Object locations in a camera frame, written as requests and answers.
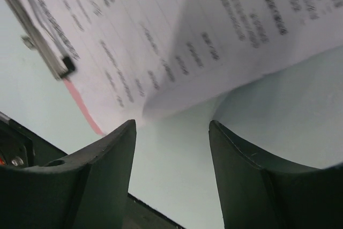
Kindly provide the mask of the printed form sheet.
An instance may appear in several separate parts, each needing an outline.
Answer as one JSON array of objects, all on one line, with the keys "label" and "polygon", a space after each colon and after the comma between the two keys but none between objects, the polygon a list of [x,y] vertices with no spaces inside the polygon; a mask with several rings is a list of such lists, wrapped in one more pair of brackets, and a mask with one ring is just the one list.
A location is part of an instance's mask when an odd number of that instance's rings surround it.
[{"label": "printed form sheet", "polygon": [[104,134],[342,45],[342,0],[56,0],[51,11]]}]

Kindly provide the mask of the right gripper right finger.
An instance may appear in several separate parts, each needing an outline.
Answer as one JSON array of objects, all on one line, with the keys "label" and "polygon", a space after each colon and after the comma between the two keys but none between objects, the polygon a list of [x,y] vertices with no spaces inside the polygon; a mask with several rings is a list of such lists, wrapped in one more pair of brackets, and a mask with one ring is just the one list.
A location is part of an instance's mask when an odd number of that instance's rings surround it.
[{"label": "right gripper right finger", "polygon": [[208,134],[225,228],[342,228],[342,164],[289,161],[218,121]]}]

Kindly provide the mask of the pink clipboard folder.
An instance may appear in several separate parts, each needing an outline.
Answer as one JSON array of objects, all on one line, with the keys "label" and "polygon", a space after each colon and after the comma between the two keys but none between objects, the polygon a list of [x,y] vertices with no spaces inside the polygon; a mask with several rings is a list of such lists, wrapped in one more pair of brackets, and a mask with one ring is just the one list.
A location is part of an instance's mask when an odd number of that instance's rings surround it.
[{"label": "pink clipboard folder", "polygon": [[29,49],[39,53],[52,76],[63,81],[84,118],[93,131],[103,136],[104,133],[91,117],[80,93],[70,80],[77,71],[77,52],[57,23],[52,14],[45,14],[36,0],[5,0],[7,6],[22,26],[26,35],[22,41]]}]

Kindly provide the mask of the metal clipboard clip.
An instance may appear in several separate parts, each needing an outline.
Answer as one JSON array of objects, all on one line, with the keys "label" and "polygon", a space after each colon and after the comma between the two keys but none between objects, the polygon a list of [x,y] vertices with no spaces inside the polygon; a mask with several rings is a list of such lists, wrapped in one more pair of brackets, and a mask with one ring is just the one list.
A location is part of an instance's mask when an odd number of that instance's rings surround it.
[{"label": "metal clipboard clip", "polygon": [[38,51],[53,77],[65,80],[74,74],[79,55],[51,11],[56,0],[4,1],[26,32],[23,42]]}]

